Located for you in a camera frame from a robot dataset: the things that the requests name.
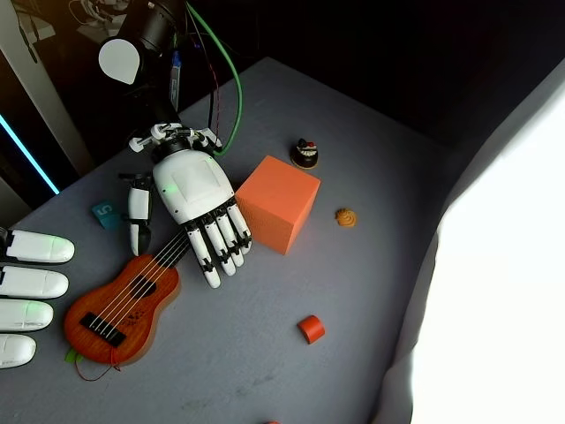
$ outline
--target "blue light strip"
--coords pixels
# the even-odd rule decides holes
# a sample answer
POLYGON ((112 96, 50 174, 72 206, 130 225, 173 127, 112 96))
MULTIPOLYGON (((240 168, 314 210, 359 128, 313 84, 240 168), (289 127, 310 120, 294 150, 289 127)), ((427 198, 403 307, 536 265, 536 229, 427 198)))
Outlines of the blue light strip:
POLYGON ((22 143, 19 140, 16 133, 10 128, 10 126, 8 125, 8 123, 6 122, 6 120, 4 119, 2 114, 0 114, 0 124, 4 127, 4 129, 6 130, 8 135, 10 135, 11 139, 14 140, 14 143, 16 143, 16 146, 18 146, 19 150, 21 150, 21 153, 23 153, 24 156, 27 158, 27 160, 34 166, 35 170, 37 170, 37 173, 39 175, 41 175, 41 178, 43 178, 43 180, 47 183, 49 188, 51 190, 53 190, 53 193, 59 194, 59 190, 55 187, 55 185, 49 179, 47 174, 43 171, 41 166, 39 166, 39 164, 35 161, 34 157, 31 155, 31 153, 29 153, 29 151, 26 149, 26 146, 24 146, 24 143, 22 143))

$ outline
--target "green wire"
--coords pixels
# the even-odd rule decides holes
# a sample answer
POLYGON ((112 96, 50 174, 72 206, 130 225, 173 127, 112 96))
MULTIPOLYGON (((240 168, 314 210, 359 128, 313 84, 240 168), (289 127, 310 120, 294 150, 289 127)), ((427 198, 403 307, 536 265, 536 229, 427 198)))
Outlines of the green wire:
POLYGON ((233 78, 236 81, 236 87, 237 87, 236 122, 234 123, 233 128, 231 129, 231 134, 230 134, 230 137, 228 138, 228 142, 226 143, 226 145, 219 152, 214 152, 215 156, 224 156, 226 154, 226 152, 228 151, 228 149, 230 148, 231 142, 236 137, 237 130, 239 129, 239 123, 241 121, 241 112, 244 108, 244 99, 243 99, 244 94, 243 94, 243 90, 241 89, 241 81, 239 80, 239 75, 237 75, 236 67, 233 65, 233 62, 231 62, 230 55, 225 50, 225 48, 222 46, 222 42, 220 42, 218 37, 216 37, 216 35, 214 34, 214 31, 212 31, 212 28, 210 28, 210 26, 208 26, 206 21, 194 10, 194 8, 192 6, 189 5, 188 2, 185 2, 185 4, 186 4, 186 8, 188 9, 188 12, 191 13, 194 16, 194 18, 196 18, 196 20, 199 21, 199 23, 202 25, 202 27, 210 35, 212 40, 214 40, 215 45, 220 50, 223 57, 226 59, 226 62, 228 62, 228 65, 230 66, 230 69, 231 69, 231 73, 233 73, 233 78))

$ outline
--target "white curtain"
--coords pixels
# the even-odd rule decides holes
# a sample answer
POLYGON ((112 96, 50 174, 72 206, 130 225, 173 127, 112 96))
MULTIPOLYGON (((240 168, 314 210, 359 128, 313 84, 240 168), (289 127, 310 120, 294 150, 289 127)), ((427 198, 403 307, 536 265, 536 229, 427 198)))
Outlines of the white curtain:
POLYGON ((447 204, 375 423, 565 423, 565 61, 447 204))

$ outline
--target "gray tabletop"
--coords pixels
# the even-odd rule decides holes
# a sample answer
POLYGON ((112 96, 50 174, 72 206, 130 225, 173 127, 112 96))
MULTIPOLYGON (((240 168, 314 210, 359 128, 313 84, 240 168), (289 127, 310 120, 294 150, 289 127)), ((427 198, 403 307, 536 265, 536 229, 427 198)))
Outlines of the gray tabletop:
MULTIPOLYGON (((178 298, 163 312, 152 348, 138 362, 84 382, 64 362, 69 305, 105 284, 131 258, 127 228, 104 230, 90 208, 126 210, 118 172, 151 169, 147 154, 124 151, 17 227, 71 239, 75 257, 54 267, 69 291, 49 303, 51 325, 31 336, 37 353, 0 371, 0 422, 282 424, 367 422, 433 223, 424 213, 441 152, 423 136, 272 59, 242 74, 245 110, 231 151, 219 160, 237 186, 265 155, 289 162, 291 143, 314 140, 321 187, 304 229, 282 256, 255 243, 235 276, 208 288, 191 254, 177 266, 178 298), (358 226, 339 227, 339 208, 358 226), (296 324, 318 315, 327 334, 308 345, 296 324)), ((220 134, 234 115, 222 88, 220 134)), ((207 100, 182 114, 205 126, 207 100)), ((155 252, 177 230, 154 203, 155 252)), ((86 375, 104 367, 80 364, 86 375)))

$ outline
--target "small guitar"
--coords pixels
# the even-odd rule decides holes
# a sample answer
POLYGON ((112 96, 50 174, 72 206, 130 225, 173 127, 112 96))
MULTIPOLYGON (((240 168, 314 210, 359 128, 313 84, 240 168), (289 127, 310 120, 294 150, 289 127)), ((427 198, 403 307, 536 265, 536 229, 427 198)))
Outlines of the small guitar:
POLYGON ((134 258, 113 282, 78 299, 64 318, 71 346, 104 364, 138 360, 153 342, 161 311, 178 294, 174 267, 189 249, 182 230, 155 257, 134 258))

